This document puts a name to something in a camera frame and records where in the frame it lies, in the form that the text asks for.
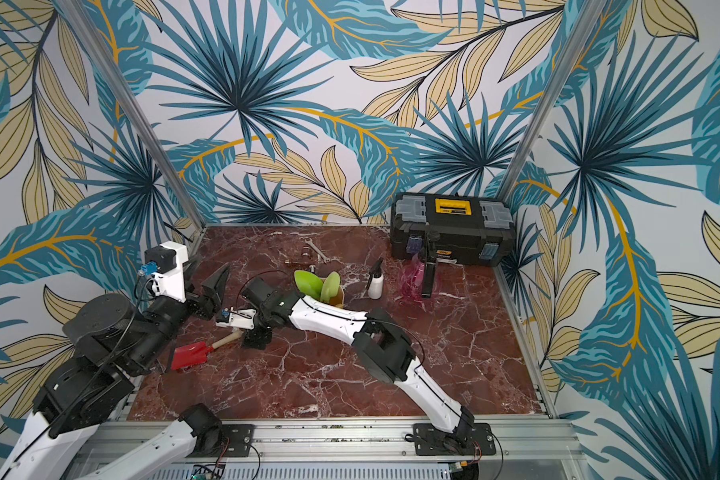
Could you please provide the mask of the white spray bottle black nozzle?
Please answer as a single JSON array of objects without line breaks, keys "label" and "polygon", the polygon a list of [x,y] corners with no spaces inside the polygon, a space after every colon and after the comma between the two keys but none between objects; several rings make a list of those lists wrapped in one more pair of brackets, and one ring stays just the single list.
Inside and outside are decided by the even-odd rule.
[{"label": "white spray bottle black nozzle", "polygon": [[366,292],[370,299],[378,300],[383,293],[384,273],[383,259],[379,258],[371,267],[366,282]]}]

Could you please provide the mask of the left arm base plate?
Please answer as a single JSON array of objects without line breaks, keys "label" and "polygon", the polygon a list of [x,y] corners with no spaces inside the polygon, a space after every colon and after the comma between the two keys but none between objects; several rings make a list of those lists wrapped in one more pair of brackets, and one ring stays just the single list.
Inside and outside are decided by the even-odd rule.
[{"label": "left arm base plate", "polygon": [[254,424],[222,424],[202,433],[188,459],[216,458],[222,451],[223,458],[246,458],[251,451]]}]

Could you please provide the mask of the terracotta plastic flower pot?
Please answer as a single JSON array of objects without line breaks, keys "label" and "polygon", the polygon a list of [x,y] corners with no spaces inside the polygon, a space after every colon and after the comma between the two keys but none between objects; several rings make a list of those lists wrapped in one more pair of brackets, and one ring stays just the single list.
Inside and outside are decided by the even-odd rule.
[{"label": "terracotta plastic flower pot", "polygon": [[337,297],[334,297],[331,300],[331,302],[327,305],[340,308],[343,305],[343,303],[344,303],[344,291],[343,291],[343,288],[341,287],[341,291],[340,291],[339,295]]}]

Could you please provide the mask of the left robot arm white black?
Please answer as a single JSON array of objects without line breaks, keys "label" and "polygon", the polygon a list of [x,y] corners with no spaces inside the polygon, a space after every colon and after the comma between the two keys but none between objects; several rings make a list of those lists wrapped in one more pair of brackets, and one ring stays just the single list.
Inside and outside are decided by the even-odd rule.
[{"label": "left robot arm white black", "polygon": [[63,328],[72,357],[35,396],[0,479],[59,479],[81,448],[134,390],[192,317],[221,313],[230,268],[220,267],[196,291],[192,273],[175,267],[182,299],[156,294],[145,309],[120,294],[87,302]]}]

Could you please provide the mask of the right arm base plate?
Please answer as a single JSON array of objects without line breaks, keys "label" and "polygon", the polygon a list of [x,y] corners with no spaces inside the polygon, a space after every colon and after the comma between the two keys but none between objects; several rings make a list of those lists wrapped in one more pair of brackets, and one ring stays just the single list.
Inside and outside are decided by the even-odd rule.
[{"label": "right arm base plate", "polygon": [[487,423],[467,427],[463,435],[446,433],[427,423],[413,425],[405,440],[414,444],[417,456],[493,456],[497,453],[495,437]]}]

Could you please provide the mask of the bright green toy trowel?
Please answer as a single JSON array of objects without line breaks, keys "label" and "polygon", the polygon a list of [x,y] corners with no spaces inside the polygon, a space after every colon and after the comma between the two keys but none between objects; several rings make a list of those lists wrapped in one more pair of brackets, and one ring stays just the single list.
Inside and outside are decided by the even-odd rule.
[{"label": "bright green toy trowel", "polygon": [[294,282],[301,293],[315,300],[321,299],[324,281],[316,274],[306,270],[296,270]]}]

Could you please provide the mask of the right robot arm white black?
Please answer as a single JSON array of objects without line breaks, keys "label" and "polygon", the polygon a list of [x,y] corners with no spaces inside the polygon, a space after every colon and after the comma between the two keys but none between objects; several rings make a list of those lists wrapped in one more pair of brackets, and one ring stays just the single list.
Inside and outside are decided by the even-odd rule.
[{"label": "right robot arm white black", "polygon": [[411,337],[386,311],[340,309],[298,290],[277,289],[261,278],[251,280],[241,294],[255,310],[256,348],[264,348],[271,330],[281,327],[343,342],[353,348],[369,375],[405,392],[445,437],[461,445],[472,441],[474,415],[431,377],[416,355]]}]

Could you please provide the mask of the pink spray bottle black nozzle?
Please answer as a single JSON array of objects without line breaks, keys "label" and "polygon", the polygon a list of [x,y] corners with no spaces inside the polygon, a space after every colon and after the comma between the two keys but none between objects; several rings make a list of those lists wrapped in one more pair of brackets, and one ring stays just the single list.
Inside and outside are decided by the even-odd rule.
[{"label": "pink spray bottle black nozzle", "polygon": [[434,293],[437,265],[440,262],[437,242],[441,233],[434,231],[402,232],[393,240],[395,252],[410,261],[403,278],[411,294],[431,298]]}]

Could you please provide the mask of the red toy shovel wooden handle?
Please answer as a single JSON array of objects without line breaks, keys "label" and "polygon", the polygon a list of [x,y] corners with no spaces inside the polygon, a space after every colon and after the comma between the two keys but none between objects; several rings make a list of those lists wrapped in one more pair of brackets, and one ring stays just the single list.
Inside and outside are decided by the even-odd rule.
[{"label": "red toy shovel wooden handle", "polygon": [[243,336],[240,330],[233,331],[231,334],[217,340],[214,343],[196,342],[185,345],[174,350],[170,368],[172,370],[180,370],[195,365],[204,364],[208,360],[208,356],[219,348],[232,343]]}]

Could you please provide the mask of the light green toy spade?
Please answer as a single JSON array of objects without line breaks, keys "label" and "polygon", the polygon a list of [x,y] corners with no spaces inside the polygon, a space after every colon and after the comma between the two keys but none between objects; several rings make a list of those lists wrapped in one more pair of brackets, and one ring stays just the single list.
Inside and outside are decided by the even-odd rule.
[{"label": "light green toy spade", "polygon": [[324,280],[320,292],[320,301],[329,304],[334,297],[337,297],[341,291],[340,275],[333,271]]}]

